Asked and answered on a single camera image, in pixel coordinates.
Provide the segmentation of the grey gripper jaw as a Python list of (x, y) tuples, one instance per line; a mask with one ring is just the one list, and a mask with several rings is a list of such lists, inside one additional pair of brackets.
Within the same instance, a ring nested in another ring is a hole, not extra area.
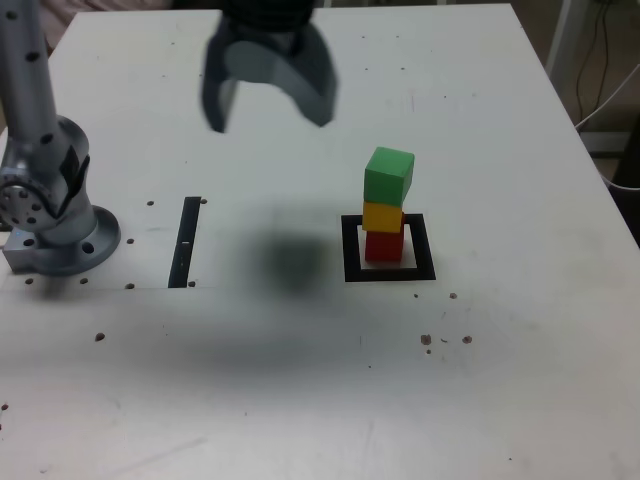
[(206, 119), (212, 130), (224, 133), (227, 117), (235, 96), (236, 80), (230, 73), (225, 54), (236, 40), (229, 19), (221, 19), (206, 49), (201, 103)]
[(279, 88), (310, 122), (333, 120), (338, 80), (329, 49), (315, 25), (290, 33), (263, 34), (233, 42), (224, 53), (231, 77)]

